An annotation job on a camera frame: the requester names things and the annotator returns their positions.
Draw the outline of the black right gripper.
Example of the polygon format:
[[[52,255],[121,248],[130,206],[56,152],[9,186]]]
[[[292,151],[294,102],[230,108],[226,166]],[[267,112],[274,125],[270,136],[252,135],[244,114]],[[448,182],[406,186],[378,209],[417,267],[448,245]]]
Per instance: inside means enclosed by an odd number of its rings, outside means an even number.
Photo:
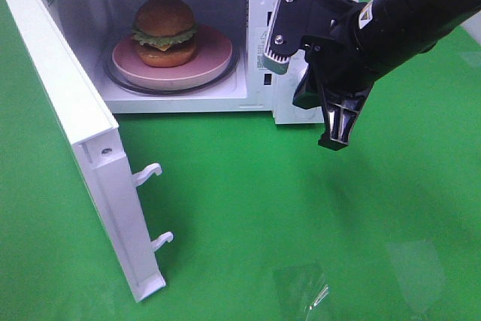
[[[292,104],[304,110],[322,107],[325,131],[318,145],[333,151],[349,145],[375,81],[376,72],[355,37],[365,5],[353,0],[312,0],[301,39],[308,67]]]

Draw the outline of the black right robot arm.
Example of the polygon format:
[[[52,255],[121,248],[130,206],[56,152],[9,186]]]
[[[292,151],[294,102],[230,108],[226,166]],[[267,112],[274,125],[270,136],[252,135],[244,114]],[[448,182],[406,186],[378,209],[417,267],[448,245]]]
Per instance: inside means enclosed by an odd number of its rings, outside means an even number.
[[[321,107],[319,145],[339,150],[374,83],[480,10],[480,0],[300,0],[307,73],[293,102]]]

